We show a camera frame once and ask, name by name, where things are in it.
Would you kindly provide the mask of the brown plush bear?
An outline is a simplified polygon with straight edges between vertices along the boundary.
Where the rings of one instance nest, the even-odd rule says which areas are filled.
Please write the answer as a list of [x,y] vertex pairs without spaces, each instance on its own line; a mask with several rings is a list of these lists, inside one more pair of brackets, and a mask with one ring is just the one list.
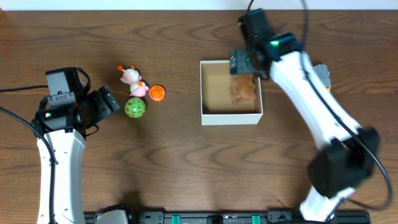
[[232,76],[229,86],[232,103],[234,105],[244,101],[254,103],[256,100],[255,89],[253,74]]

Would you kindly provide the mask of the green numbered dice ball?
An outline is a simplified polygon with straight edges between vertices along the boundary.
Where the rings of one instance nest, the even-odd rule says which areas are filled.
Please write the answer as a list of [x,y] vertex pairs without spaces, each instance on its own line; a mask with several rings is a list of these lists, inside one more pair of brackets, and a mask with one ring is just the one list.
[[130,98],[125,104],[124,111],[131,118],[140,118],[146,113],[146,104],[141,98]]

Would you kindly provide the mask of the white pink rabbit figure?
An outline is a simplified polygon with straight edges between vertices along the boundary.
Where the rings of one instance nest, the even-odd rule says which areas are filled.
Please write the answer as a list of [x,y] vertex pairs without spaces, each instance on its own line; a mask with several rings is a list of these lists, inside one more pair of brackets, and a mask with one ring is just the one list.
[[142,80],[142,76],[135,65],[131,65],[130,68],[126,69],[118,65],[117,69],[123,73],[120,80],[129,85],[130,96],[141,98],[146,95],[149,87]]

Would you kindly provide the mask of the orange patterned ball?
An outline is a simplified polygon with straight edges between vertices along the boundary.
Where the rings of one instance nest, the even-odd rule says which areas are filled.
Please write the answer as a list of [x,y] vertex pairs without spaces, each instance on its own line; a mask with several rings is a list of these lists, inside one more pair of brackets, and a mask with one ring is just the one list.
[[149,90],[149,96],[152,100],[160,102],[165,98],[165,88],[161,85],[154,85]]

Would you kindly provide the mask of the yellow grey toy truck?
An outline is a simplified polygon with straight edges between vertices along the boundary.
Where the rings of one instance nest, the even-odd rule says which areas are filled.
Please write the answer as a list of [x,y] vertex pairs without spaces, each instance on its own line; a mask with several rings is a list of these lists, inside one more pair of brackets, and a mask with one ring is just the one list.
[[328,70],[327,65],[325,64],[318,64],[313,67],[314,71],[317,73],[318,77],[320,78],[321,82],[324,86],[331,91],[331,80],[330,80],[330,71]]

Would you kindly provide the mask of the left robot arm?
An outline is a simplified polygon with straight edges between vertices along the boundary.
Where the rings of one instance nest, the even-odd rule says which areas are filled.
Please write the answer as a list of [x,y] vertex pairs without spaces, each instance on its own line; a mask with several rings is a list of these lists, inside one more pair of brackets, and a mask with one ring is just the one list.
[[40,153],[38,223],[85,223],[81,169],[87,130],[119,109],[106,86],[46,96],[32,120]]

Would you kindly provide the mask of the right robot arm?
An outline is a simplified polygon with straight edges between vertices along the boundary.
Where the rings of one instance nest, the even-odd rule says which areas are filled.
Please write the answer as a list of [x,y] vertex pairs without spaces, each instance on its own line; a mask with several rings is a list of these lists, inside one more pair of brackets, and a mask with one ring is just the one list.
[[271,79],[307,124],[319,152],[307,168],[311,189],[300,205],[304,220],[325,222],[382,165],[379,135],[364,129],[335,100],[293,34],[260,30],[243,35],[246,49],[230,53],[232,75]]

